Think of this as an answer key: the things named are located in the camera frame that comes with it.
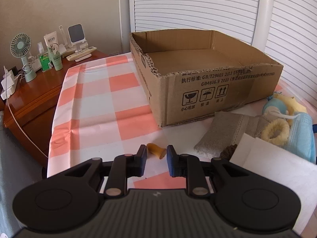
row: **blue face mask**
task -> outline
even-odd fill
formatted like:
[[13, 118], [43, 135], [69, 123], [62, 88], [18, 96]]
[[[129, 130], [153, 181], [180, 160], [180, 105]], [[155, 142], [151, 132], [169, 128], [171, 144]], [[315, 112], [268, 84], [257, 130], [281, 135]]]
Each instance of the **blue face mask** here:
[[308, 113], [296, 112], [284, 149], [316, 164], [313, 120]]

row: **green bottle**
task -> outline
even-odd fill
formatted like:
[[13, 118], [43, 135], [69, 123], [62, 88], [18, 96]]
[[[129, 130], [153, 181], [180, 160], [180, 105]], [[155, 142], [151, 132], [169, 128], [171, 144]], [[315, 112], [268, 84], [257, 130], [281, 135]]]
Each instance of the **green bottle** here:
[[44, 51], [42, 42], [37, 43], [37, 48], [39, 49], [39, 54], [37, 55], [37, 58], [40, 59], [42, 72], [52, 69], [49, 53], [47, 51]]

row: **white wall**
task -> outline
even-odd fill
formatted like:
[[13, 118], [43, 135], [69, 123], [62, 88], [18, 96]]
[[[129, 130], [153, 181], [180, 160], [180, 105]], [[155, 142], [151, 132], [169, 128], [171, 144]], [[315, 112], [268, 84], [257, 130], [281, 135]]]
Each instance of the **white wall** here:
[[45, 44], [45, 34], [56, 30], [59, 42], [63, 41], [60, 25], [67, 31], [67, 27], [81, 23], [89, 45], [106, 54], [121, 53], [118, 8], [118, 0], [0, 0], [0, 68], [22, 67], [21, 60], [10, 53], [16, 34], [28, 34], [31, 53], [37, 55], [37, 43]]

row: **green fan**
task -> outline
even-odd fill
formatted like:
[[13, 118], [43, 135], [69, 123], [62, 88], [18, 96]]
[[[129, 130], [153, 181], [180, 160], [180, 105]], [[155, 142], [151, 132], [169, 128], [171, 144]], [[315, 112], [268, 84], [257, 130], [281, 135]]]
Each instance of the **green fan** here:
[[16, 58], [21, 58], [22, 60], [22, 70], [24, 71], [24, 77], [26, 82], [30, 82], [36, 77], [36, 72], [32, 69], [32, 63], [28, 62], [27, 56], [31, 49], [31, 45], [31, 39], [25, 33], [20, 33], [16, 35], [10, 45], [11, 54]]
[[11, 42], [11, 54], [16, 58], [21, 58], [23, 66], [28, 63], [28, 52], [31, 49], [31, 39], [25, 33], [20, 33], [14, 37]]

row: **ear loop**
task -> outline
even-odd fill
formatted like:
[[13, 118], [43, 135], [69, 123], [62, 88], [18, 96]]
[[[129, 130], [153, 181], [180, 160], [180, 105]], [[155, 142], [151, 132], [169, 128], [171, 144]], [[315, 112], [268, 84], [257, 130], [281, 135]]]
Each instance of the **ear loop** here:
[[299, 116], [299, 114], [297, 115], [287, 115], [287, 114], [282, 114], [280, 111], [278, 110], [270, 110], [268, 112], [270, 115], [276, 116], [278, 118], [284, 118], [284, 119], [295, 119], [296, 117]]

